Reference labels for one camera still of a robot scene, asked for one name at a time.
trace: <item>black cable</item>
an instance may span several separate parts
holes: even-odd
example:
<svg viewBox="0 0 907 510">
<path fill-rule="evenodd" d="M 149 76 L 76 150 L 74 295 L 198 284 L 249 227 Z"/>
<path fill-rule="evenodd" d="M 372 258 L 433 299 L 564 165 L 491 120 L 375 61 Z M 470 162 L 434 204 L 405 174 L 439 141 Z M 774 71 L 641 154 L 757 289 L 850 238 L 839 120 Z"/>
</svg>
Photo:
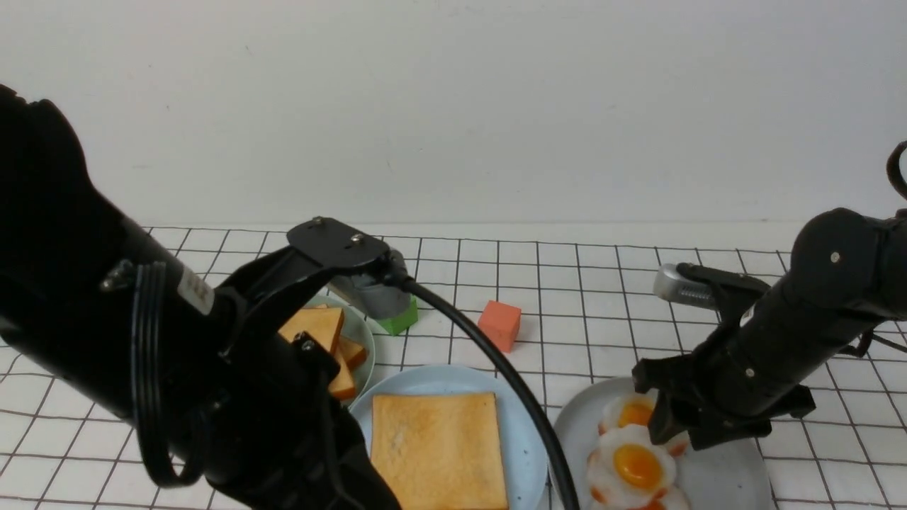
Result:
<svg viewBox="0 0 907 510">
<path fill-rule="evenodd" d="M 880 336 L 878 336 L 878 335 L 873 335 L 873 340 L 879 342 L 880 344 L 882 344 L 882 345 L 884 345 L 884 346 L 888 346 L 888 347 L 890 347 L 890 348 L 893 348 L 894 350 L 900 350 L 901 352 L 907 352 L 907 347 L 902 346 L 902 345 L 898 345 L 898 344 L 896 344 L 896 343 L 890 341 L 890 340 L 887 339 L 887 338 L 882 338 L 882 337 L 880 337 Z"/>
<path fill-rule="evenodd" d="M 885 169 L 888 173 L 888 182 L 892 184 L 895 191 L 907 200 L 907 183 L 904 182 L 901 174 L 901 154 L 907 150 L 907 141 L 898 143 L 894 148 L 892 155 L 888 157 L 888 164 Z"/>
<path fill-rule="evenodd" d="M 136 271 L 132 301 L 132 413 L 141 460 L 151 481 L 162 488 L 184 487 L 199 481 L 208 455 L 208 424 L 205 414 L 193 410 L 190 422 L 192 450 L 177 475 L 168 448 L 161 399 L 160 326 L 167 266 L 163 262 L 142 265 Z"/>
<path fill-rule="evenodd" d="M 494 346 L 484 333 L 482 333 L 481 329 L 473 324 L 473 322 L 460 310 L 456 309 L 443 298 L 411 278 L 403 280 L 398 286 L 404 292 L 409 292 L 422 301 L 425 301 L 425 303 L 434 307 L 453 321 L 458 328 L 469 335 L 469 338 L 473 339 L 476 345 L 478 345 L 482 352 L 485 353 L 485 356 L 492 361 L 494 367 L 501 372 L 504 380 L 510 383 L 514 393 L 520 398 L 520 401 L 529 412 L 532 423 L 535 424 L 535 427 L 539 430 L 541 441 L 545 445 L 545 450 L 548 452 L 548 458 L 551 462 L 551 477 L 554 479 L 554 484 L 557 486 L 558 493 L 561 495 L 561 501 L 563 502 L 565 510 L 580 510 L 580 501 L 577 499 L 576 487 L 573 485 L 573 478 L 571 476 L 570 467 L 567 466 L 567 458 L 564 456 L 563 449 L 561 448 L 561 441 L 558 440 L 557 434 L 554 432 L 554 427 L 551 426 L 551 421 L 548 420 L 545 411 L 541 408 L 541 405 L 539 405 L 539 402 L 535 399 L 532 391 L 526 386 L 526 382 L 522 380 L 520 374 L 513 368 L 510 361 L 508 361 L 501 351 Z"/>
</svg>

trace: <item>red block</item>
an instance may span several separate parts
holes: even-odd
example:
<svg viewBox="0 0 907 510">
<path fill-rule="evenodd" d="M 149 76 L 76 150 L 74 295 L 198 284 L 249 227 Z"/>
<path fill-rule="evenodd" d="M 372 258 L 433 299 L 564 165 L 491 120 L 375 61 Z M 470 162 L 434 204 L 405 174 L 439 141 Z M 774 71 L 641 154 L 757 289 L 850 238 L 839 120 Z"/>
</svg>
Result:
<svg viewBox="0 0 907 510">
<path fill-rule="evenodd" d="M 510 352 L 517 334 L 520 333 L 521 314 L 522 311 L 516 307 L 498 301 L 488 301 L 485 311 L 479 317 L 479 329 L 501 352 Z"/>
</svg>

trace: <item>slice of bread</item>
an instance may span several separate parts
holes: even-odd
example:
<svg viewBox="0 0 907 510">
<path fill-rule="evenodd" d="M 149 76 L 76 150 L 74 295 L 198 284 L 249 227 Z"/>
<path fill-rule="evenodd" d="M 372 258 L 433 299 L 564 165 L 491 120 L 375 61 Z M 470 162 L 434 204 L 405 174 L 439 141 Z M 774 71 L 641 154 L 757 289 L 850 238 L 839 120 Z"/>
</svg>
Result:
<svg viewBox="0 0 907 510">
<path fill-rule="evenodd" d="M 494 393 L 376 395 L 372 464 L 403 510 L 506 510 Z"/>
<path fill-rule="evenodd" d="M 337 348 L 343 353 L 343 359 L 350 370 L 359 368 L 360 365 L 366 362 L 368 357 L 368 351 L 366 351 L 365 347 L 344 336 L 340 337 L 340 345 Z"/>
<path fill-rule="evenodd" d="M 292 342 L 297 333 L 306 331 L 327 352 L 334 354 L 343 328 L 343 309 L 301 309 L 280 329 L 280 336 Z"/>
<path fill-rule="evenodd" d="M 338 372 L 337 377 L 327 385 L 327 391 L 341 402 L 350 398 L 355 398 L 356 381 L 353 380 L 353 374 L 349 371 L 349 367 L 346 365 L 340 349 L 334 354 L 334 359 L 340 365 L 340 372 Z"/>
</svg>

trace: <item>green plate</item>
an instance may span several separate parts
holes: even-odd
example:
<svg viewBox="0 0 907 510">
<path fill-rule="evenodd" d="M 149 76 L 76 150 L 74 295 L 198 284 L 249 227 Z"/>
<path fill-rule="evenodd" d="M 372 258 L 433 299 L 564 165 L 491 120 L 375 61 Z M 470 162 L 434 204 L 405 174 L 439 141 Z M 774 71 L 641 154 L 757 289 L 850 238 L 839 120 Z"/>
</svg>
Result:
<svg viewBox="0 0 907 510">
<path fill-rule="evenodd" d="M 368 390 L 368 384 L 372 379 L 372 371 L 375 369 L 375 337 L 372 336 L 372 330 L 368 328 L 361 312 L 344 301 L 319 294 L 306 303 L 304 308 L 310 309 L 318 305 L 328 305 L 330 308 L 343 309 L 344 321 L 340 334 L 366 348 L 366 361 L 359 365 L 359 368 L 353 370 L 353 380 L 356 382 L 356 398 L 343 401 L 343 404 L 348 406 L 356 402 L 359 396 Z"/>
</svg>

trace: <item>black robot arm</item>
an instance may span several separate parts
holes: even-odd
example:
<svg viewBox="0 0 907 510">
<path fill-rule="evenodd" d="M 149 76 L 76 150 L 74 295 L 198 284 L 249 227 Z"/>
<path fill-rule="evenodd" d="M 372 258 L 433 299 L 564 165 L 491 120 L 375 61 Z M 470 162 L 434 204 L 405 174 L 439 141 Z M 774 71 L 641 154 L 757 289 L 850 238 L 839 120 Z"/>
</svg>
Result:
<svg viewBox="0 0 907 510">
<path fill-rule="evenodd" d="M 539 429 L 566 508 L 579 510 L 544 410 L 462 313 L 406 274 L 400 253 L 315 218 L 216 289 L 94 189 L 50 102 L 0 86 L 0 337 L 135 427 L 161 487 L 205 476 L 257 510 L 396 509 L 312 338 L 279 328 L 325 286 L 376 319 L 410 292 L 464 329 Z M 177 473 L 171 454 L 185 459 Z"/>
<path fill-rule="evenodd" d="M 907 198 L 898 163 L 905 148 L 892 153 L 888 175 Z M 634 367 L 637 391 L 659 390 L 652 440 L 687 430 L 694 448 L 707 448 L 767 436 L 770 418 L 812 411 L 800 385 L 807 376 L 836 354 L 862 356 L 876 327 L 907 318 L 905 212 L 888 220 L 846 209 L 820 214 L 800 231 L 791 267 L 772 287 L 690 264 L 663 268 L 657 295 L 715 309 L 721 320 L 693 352 Z"/>
</svg>

